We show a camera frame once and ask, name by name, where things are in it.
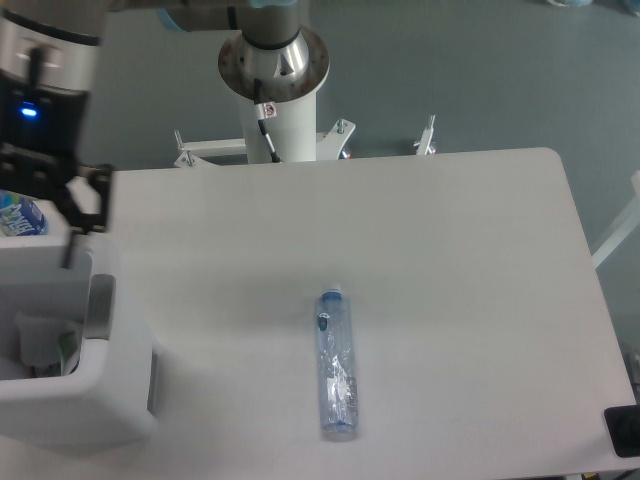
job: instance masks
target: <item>white plastic bin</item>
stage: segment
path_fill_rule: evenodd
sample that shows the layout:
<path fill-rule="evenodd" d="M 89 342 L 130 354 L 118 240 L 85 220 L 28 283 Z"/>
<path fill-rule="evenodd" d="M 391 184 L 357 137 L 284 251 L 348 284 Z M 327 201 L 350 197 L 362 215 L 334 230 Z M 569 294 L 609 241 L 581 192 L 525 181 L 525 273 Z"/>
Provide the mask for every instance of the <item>white plastic bin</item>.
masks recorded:
<path fill-rule="evenodd" d="M 102 235 L 84 237 L 65 270 L 65 241 L 0 238 L 0 435 L 35 444 L 148 436 L 156 425 L 159 346 L 131 299 L 115 247 Z M 29 378 L 16 370 L 18 311 L 83 322 L 72 374 Z"/>

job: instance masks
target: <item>metal bolt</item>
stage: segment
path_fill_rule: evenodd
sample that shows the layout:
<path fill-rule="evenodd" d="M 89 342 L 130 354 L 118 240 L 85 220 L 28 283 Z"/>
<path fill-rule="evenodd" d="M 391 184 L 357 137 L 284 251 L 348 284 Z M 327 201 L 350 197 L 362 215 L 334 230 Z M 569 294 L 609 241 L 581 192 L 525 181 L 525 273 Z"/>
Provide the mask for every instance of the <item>metal bolt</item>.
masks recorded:
<path fill-rule="evenodd" d="M 184 150 L 184 143 L 182 142 L 182 135 L 180 135 L 180 130 L 174 130 L 173 135 L 176 137 L 176 144 L 178 145 L 178 151 L 182 152 Z"/>

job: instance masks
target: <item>bottle label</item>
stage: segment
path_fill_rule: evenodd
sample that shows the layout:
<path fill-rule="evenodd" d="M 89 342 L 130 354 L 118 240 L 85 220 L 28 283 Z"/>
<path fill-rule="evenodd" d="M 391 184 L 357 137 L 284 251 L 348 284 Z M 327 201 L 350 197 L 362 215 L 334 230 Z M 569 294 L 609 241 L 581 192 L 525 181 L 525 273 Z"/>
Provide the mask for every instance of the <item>bottle label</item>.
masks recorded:
<path fill-rule="evenodd" d="M 45 225 L 42 212 L 31 200 L 0 192 L 0 229 L 5 235 L 40 235 L 44 233 Z"/>

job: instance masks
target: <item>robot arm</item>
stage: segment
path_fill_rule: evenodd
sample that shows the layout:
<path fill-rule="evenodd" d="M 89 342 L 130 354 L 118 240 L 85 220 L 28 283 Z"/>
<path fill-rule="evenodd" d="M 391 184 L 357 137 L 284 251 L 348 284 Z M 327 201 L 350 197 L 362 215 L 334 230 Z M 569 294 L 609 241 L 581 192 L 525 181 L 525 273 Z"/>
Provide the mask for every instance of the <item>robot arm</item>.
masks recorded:
<path fill-rule="evenodd" d="M 268 5 L 281 7 L 252 8 Z M 109 11 L 165 8 L 184 30 L 242 23 L 248 40 L 269 49 L 298 31 L 293 7 L 295 0 L 7 0 L 0 18 L 0 189 L 51 200 L 74 234 L 107 229 L 113 169 L 80 165 L 75 152 Z M 85 214 L 75 203 L 67 184 L 76 176 L 98 192 L 99 213 Z"/>

